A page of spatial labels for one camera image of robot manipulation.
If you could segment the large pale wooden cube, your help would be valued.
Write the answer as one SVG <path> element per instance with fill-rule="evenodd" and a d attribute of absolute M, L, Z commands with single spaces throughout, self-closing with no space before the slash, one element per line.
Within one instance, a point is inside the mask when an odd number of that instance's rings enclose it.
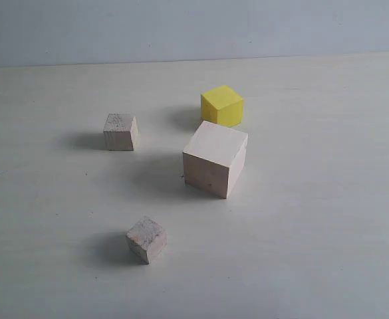
<path fill-rule="evenodd" d="M 248 134 L 203 121 L 183 149 L 184 181 L 226 199 L 245 164 Z"/>

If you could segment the yellow cube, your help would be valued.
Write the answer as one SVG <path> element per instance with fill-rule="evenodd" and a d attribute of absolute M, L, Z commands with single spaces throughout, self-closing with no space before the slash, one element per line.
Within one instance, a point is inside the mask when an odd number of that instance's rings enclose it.
<path fill-rule="evenodd" d="M 227 85 L 200 95 L 201 118 L 221 126 L 233 127 L 243 120 L 244 99 Z"/>

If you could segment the medium wooden cube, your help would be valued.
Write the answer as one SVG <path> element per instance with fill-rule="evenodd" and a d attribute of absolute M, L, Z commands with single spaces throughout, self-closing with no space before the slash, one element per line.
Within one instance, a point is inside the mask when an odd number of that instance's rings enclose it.
<path fill-rule="evenodd" d="M 110 151 L 134 151 L 138 143 L 138 125 L 132 114 L 109 114 L 103 129 Z"/>

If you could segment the small wooden cube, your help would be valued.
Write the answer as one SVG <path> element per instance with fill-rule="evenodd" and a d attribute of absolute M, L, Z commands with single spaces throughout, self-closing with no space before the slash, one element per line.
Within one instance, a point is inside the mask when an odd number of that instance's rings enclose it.
<path fill-rule="evenodd" d="M 126 233 L 126 240 L 129 249 L 148 265 L 167 245 L 167 232 L 157 222 L 144 216 Z"/>

